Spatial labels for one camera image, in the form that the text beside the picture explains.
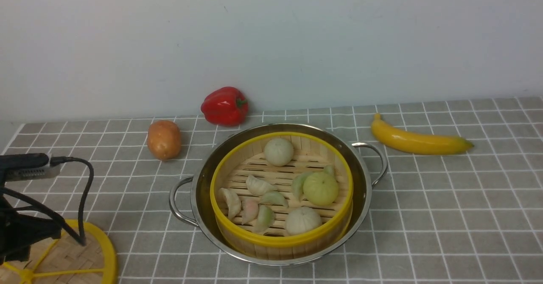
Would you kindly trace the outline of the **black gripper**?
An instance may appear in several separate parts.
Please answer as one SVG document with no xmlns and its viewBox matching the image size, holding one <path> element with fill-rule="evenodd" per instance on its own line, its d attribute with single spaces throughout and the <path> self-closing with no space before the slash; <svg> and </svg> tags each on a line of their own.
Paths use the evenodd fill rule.
<svg viewBox="0 0 543 284">
<path fill-rule="evenodd" d="M 31 247 L 47 238 L 60 238 L 63 218 L 40 218 L 17 212 L 1 198 L 0 263 L 29 260 Z"/>
</svg>

